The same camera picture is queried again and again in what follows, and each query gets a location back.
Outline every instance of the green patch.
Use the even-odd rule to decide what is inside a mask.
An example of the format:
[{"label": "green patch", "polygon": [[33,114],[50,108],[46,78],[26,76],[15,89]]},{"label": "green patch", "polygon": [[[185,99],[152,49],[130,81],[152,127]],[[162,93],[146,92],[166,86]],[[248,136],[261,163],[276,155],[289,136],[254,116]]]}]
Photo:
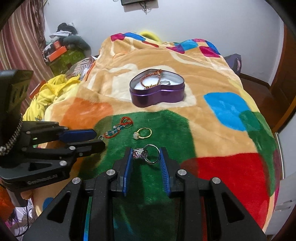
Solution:
[{"label": "green patch", "polygon": [[271,132],[271,129],[269,128],[264,116],[260,112],[253,112],[253,113],[256,116],[256,118],[258,119],[258,121],[264,127],[264,130],[268,133],[268,135],[270,135],[273,138],[273,134]]},{"label": "green patch", "polygon": [[[123,116],[130,117],[134,125],[109,139],[104,155],[95,154],[85,158],[80,177],[93,178],[112,168],[114,161],[123,157],[126,147],[136,149],[147,144],[166,147],[170,158],[179,163],[196,157],[188,120],[169,110],[106,117],[94,129],[101,135],[117,125]],[[152,136],[135,140],[133,133],[143,127],[150,128]],[[133,235],[135,240],[175,240],[178,220],[175,210],[175,201],[163,191],[159,164],[148,165],[145,161],[134,160],[127,196],[114,199],[114,220],[118,225],[115,240],[132,240]]]},{"label": "green patch", "polygon": [[260,130],[260,123],[252,111],[243,111],[242,113],[240,113],[239,118],[244,124],[247,132]]},{"label": "green patch", "polygon": [[276,149],[276,142],[272,137],[264,117],[259,112],[244,111],[240,114],[240,119],[247,129],[249,137],[253,140],[258,153],[262,156],[268,169],[269,196],[275,191],[275,169],[273,154]]}]

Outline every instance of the purple tin box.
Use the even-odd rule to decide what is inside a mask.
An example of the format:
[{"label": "purple tin box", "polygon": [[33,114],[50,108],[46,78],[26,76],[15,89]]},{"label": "purple tin box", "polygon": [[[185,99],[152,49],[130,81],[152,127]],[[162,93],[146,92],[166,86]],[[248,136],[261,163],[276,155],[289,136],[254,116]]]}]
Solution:
[{"label": "purple tin box", "polygon": [[184,79],[178,74],[165,70],[161,72],[160,83],[162,79],[168,79],[171,83],[170,85],[159,84],[149,89],[135,89],[142,77],[156,71],[158,69],[148,69],[130,81],[131,100],[135,106],[147,107],[160,102],[176,103],[183,100],[185,89]]}]

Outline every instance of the yellow cloth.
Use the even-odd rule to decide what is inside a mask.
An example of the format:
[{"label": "yellow cloth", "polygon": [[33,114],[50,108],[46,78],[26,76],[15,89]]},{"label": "yellow cloth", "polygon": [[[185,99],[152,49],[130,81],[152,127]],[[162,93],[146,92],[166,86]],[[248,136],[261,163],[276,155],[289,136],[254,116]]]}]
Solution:
[{"label": "yellow cloth", "polygon": [[58,75],[44,84],[36,94],[24,114],[24,121],[41,121],[48,106],[54,103],[62,94],[68,92],[80,83],[80,76],[67,80],[66,75]]}]

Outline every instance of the gold ring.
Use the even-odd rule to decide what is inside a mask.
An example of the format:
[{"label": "gold ring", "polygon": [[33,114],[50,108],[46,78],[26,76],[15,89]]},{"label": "gold ring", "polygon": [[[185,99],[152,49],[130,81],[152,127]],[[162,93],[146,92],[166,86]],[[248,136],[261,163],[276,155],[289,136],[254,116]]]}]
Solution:
[{"label": "gold ring", "polygon": [[[143,130],[143,129],[150,130],[150,135],[148,135],[148,136],[146,136],[146,137],[142,137],[142,136],[140,136],[139,132],[140,132],[140,130]],[[143,127],[143,128],[141,128],[141,129],[139,129],[139,130],[137,130],[136,132],[133,133],[133,138],[136,139],[136,140],[137,140],[137,139],[145,139],[145,138],[150,137],[151,135],[152,135],[152,130],[151,130],[150,128]]]}]

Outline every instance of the wooden floor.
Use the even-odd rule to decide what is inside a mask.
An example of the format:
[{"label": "wooden floor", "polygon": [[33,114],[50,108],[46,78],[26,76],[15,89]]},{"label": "wooden floor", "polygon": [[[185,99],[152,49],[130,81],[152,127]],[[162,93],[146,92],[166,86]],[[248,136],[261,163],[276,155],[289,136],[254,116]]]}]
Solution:
[{"label": "wooden floor", "polygon": [[267,87],[242,78],[241,81],[245,91],[256,102],[269,127],[273,128],[284,115],[283,108],[280,107]]}]

